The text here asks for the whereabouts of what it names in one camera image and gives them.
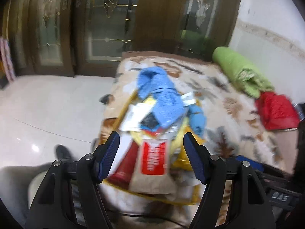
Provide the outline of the black shoe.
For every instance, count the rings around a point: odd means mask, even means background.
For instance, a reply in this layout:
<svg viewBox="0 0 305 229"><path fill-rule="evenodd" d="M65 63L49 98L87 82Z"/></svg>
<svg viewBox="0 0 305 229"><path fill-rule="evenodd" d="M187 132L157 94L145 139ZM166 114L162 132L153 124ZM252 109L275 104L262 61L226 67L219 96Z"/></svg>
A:
<svg viewBox="0 0 305 229"><path fill-rule="evenodd" d="M61 160L64 163L73 162L73 157L69 149L63 145L57 145L55 147L56 158Z"/></svg>

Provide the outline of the wooden glass door cabinet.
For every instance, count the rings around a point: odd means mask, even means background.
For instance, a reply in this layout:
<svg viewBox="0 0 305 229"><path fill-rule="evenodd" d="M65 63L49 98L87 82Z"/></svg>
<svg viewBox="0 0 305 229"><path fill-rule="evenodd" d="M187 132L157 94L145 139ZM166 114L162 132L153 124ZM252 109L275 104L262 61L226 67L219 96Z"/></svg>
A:
<svg viewBox="0 0 305 229"><path fill-rule="evenodd" d="M227 46L241 0L1 0L8 79L115 76L135 52L211 60Z"/></svg>

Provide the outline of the blue towel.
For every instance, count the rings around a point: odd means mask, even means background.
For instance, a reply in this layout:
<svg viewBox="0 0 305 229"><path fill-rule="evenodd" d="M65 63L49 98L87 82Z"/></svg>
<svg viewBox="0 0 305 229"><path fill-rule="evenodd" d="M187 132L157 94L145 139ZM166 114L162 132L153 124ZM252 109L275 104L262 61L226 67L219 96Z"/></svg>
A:
<svg viewBox="0 0 305 229"><path fill-rule="evenodd" d="M191 130L203 137L207 119L202 108L196 104L193 93L181 95L176 90L164 69L142 69L137 77L136 87L140 100L144 101L152 96L156 101L148 113L147 124L142 125L142 128L150 131L168 129L183 116L187 116Z"/></svg>

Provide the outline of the red quilted jacket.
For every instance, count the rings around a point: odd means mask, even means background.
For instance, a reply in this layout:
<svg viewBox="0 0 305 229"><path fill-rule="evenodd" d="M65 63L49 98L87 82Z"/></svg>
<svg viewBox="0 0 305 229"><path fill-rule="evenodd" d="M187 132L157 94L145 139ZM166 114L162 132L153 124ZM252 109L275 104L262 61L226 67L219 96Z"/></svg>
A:
<svg viewBox="0 0 305 229"><path fill-rule="evenodd" d="M262 92L255 100L261 123L268 131L297 128L300 122L297 111L285 95Z"/></svg>

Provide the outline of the red and white packet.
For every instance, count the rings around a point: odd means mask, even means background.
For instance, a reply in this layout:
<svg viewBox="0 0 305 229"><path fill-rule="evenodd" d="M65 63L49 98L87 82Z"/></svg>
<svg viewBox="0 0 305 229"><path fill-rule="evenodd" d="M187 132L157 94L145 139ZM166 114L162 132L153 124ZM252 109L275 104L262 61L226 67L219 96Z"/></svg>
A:
<svg viewBox="0 0 305 229"><path fill-rule="evenodd" d="M143 142L140 170L143 175L162 176L166 170L167 141L146 140Z"/></svg>

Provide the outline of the green rolled blanket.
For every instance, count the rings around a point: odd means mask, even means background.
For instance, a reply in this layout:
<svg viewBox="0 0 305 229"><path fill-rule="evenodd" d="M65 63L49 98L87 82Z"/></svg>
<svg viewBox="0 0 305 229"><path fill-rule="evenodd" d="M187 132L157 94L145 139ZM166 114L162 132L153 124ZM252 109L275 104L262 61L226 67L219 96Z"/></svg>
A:
<svg viewBox="0 0 305 229"><path fill-rule="evenodd" d="M274 91L271 82L247 58L228 47L217 47L212 55L236 89L258 99L262 92Z"/></svg>

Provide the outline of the black backpack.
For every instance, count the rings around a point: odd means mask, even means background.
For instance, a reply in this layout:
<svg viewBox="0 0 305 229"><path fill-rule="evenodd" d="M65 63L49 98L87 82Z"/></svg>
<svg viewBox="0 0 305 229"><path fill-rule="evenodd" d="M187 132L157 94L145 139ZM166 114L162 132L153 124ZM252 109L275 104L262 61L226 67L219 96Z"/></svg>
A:
<svg viewBox="0 0 305 229"><path fill-rule="evenodd" d="M276 228L304 228L304 191L291 187L288 173L241 155L235 159L248 161L255 170L272 207Z"/></svg>

